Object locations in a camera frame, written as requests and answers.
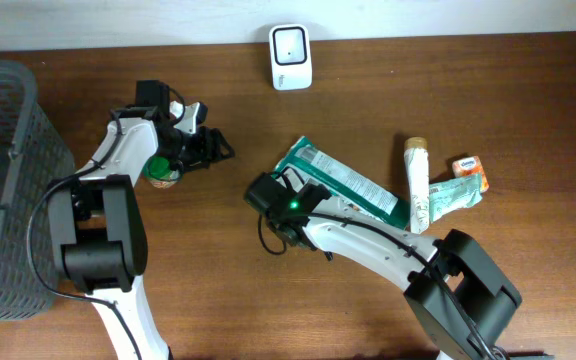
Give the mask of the orange Kleenex tissue pack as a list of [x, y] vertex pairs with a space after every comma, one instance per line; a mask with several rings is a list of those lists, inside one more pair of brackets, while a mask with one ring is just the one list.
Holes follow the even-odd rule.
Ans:
[[456, 177], [466, 177], [479, 174], [481, 176], [480, 192], [485, 193], [489, 189], [489, 182], [482, 162], [478, 156], [469, 156], [455, 160], [452, 163], [452, 170]]

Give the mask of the green 3M gloves packet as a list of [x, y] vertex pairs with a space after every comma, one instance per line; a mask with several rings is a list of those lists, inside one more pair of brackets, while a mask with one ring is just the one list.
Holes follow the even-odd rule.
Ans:
[[405, 230], [410, 205], [369, 178], [327, 155], [302, 136], [274, 167], [295, 190], [306, 183], [323, 184], [334, 196], [365, 215]]

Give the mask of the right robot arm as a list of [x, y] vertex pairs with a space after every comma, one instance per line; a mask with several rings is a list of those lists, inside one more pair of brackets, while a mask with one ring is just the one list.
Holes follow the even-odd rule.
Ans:
[[244, 200], [284, 244], [343, 256], [397, 286], [445, 356], [508, 358], [497, 340], [522, 297], [470, 235], [413, 234], [352, 209], [322, 184], [294, 188], [279, 173], [261, 173]]

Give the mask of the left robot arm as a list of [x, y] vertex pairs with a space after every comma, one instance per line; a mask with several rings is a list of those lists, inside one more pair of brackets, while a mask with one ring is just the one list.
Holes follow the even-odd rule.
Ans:
[[144, 286], [148, 242], [135, 195], [146, 176], [163, 188], [234, 157], [208, 108], [185, 103], [159, 80], [140, 80], [134, 101], [110, 113], [106, 135], [77, 172], [53, 180], [46, 205], [53, 261], [72, 299], [91, 304], [120, 359], [170, 359]]

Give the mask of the white tube gold cap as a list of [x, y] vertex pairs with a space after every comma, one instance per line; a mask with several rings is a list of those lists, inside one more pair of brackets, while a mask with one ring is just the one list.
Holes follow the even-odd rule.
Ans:
[[410, 193], [410, 231], [421, 234], [430, 225], [427, 140], [411, 137], [404, 143], [404, 162]]

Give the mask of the light green wipes packet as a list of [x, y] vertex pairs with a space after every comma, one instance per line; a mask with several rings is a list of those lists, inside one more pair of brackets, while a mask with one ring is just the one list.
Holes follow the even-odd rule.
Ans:
[[480, 174], [458, 177], [429, 186], [429, 216], [434, 223], [446, 214], [471, 208], [482, 199]]

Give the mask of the green lid jar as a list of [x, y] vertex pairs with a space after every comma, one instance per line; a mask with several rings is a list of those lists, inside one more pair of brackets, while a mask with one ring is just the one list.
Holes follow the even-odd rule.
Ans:
[[172, 170], [170, 162], [160, 156], [152, 156], [148, 159], [142, 169], [142, 174], [152, 186], [160, 189], [172, 187], [181, 177], [181, 173], [178, 170]]

